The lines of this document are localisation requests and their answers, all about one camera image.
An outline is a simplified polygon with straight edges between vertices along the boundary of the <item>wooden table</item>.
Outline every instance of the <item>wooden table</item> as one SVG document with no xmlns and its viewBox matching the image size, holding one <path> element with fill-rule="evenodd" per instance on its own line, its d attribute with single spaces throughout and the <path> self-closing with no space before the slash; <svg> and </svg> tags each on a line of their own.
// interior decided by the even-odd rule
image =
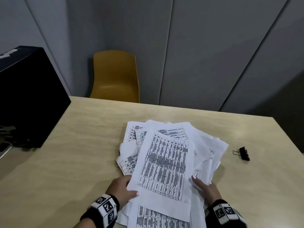
<svg viewBox="0 0 304 228">
<path fill-rule="evenodd" d="M 128 121 L 191 122 L 229 144 L 213 177 L 249 227 L 303 227 L 304 157 L 273 118 L 71 97 L 41 149 L 0 159 L 0 227 L 72 227 L 113 178 Z M 232 154 L 245 146 L 250 162 Z"/>
</svg>

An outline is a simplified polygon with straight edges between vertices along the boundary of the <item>person's left hand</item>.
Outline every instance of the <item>person's left hand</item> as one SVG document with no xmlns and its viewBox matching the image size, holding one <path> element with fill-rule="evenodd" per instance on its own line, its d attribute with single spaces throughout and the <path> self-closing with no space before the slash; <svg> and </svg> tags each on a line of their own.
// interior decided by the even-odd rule
<svg viewBox="0 0 304 228">
<path fill-rule="evenodd" d="M 112 181 L 112 183 L 109 185 L 106 194 L 112 194 L 114 195 L 120 204 L 120 210 L 127 204 L 127 202 L 138 196 L 138 192 L 135 190 L 128 191 L 127 185 L 129 181 L 131 180 L 131 175 L 122 176 L 119 178 L 116 178 Z"/>
</svg>

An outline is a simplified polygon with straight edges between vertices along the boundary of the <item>gray wall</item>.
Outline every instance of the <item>gray wall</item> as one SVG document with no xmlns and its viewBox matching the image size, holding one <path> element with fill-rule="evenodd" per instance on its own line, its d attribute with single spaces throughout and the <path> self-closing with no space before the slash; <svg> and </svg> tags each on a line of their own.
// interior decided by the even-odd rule
<svg viewBox="0 0 304 228">
<path fill-rule="evenodd" d="M 93 54 L 105 50 L 100 0 L 26 0 L 73 96 L 89 96 Z"/>
<path fill-rule="evenodd" d="M 218 111 L 286 0 L 174 0 L 160 105 Z"/>
<path fill-rule="evenodd" d="M 106 49 L 136 57 L 140 102 L 158 104 L 173 0 L 103 0 Z"/>
<path fill-rule="evenodd" d="M 65 90 L 70 95 L 70 91 L 24 0 L 0 0 L 0 19 L 0 53 L 19 45 L 43 47 Z"/>
<path fill-rule="evenodd" d="M 304 0 L 290 0 L 221 111 L 274 117 L 304 152 Z"/>
</svg>

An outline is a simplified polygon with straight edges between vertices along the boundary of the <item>person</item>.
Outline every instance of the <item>person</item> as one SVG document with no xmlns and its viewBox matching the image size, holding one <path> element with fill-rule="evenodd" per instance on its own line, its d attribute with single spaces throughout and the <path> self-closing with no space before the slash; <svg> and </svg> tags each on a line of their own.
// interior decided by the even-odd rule
<svg viewBox="0 0 304 228">
<path fill-rule="evenodd" d="M 131 175 L 114 179 L 105 194 L 92 203 L 74 228 L 112 228 L 117 219 L 117 212 L 130 199 L 138 196 L 137 191 L 127 190 L 130 179 Z M 203 191 L 210 205 L 205 211 L 207 228 L 247 227 L 244 218 L 223 200 L 214 183 L 206 185 L 195 176 L 192 176 L 192 180 Z"/>
</svg>

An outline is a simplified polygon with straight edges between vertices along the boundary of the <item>black binder clip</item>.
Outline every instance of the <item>black binder clip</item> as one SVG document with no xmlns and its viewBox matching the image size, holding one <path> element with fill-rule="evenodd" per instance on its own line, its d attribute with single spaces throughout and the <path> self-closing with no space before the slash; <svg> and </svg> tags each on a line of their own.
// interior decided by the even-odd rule
<svg viewBox="0 0 304 228">
<path fill-rule="evenodd" d="M 245 160 L 245 161 L 250 161 L 248 152 L 247 152 L 247 150 L 245 149 L 245 147 L 241 147 L 239 150 L 240 150 L 240 151 L 235 151 L 235 150 L 233 150 L 232 153 L 233 153 L 234 155 L 239 155 L 239 156 L 241 156 L 241 159 L 243 159 L 243 160 Z"/>
</svg>

